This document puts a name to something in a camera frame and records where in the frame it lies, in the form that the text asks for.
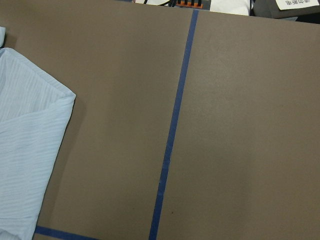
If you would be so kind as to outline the light blue button-up shirt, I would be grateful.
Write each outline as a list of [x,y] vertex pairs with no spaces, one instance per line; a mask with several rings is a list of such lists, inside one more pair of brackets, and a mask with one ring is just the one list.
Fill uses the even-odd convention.
[[22,54],[0,49],[1,239],[32,239],[75,98]]

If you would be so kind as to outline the dark box with white label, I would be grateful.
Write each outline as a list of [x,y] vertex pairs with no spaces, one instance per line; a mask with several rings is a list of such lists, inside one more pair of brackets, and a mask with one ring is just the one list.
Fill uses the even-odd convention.
[[295,19],[297,22],[319,23],[319,0],[255,0],[252,8],[255,17]]

